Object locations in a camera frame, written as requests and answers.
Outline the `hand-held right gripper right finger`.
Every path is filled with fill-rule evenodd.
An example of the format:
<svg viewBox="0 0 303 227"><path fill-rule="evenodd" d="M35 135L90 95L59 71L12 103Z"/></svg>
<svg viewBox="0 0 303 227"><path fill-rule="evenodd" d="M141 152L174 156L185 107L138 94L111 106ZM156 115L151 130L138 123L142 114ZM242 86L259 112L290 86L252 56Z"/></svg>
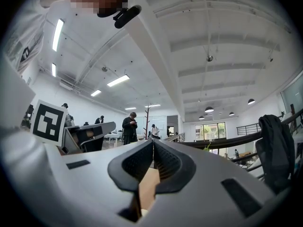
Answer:
<svg viewBox="0 0 303 227"><path fill-rule="evenodd" d="M213 153L156 140L155 160L167 179L142 218L144 227L260 227L284 200L265 183Z"/></svg>

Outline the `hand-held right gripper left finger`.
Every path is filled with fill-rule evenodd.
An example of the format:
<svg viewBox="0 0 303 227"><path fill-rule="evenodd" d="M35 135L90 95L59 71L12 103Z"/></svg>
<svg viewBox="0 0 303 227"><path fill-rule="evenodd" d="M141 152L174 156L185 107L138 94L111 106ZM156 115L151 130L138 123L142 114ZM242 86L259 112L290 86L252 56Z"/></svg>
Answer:
<svg viewBox="0 0 303 227"><path fill-rule="evenodd" d="M32 144L29 208L52 227L151 227L141 215L137 179L151 157L151 141L70 156Z"/></svg>

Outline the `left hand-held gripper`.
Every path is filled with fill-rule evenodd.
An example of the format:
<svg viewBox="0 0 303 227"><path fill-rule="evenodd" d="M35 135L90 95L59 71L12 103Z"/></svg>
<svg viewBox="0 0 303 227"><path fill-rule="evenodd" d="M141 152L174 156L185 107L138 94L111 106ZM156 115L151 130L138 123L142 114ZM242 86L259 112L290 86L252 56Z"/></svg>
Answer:
<svg viewBox="0 0 303 227"><path fill-rule="evenodd" d="M38 100L33 112L31 133L45 144L56 146L62 154L101 151L104 136L116 128L115 122L75 126L74 120L64 107ZM92 138L74 140L72 134L93 132Z"/></svg>

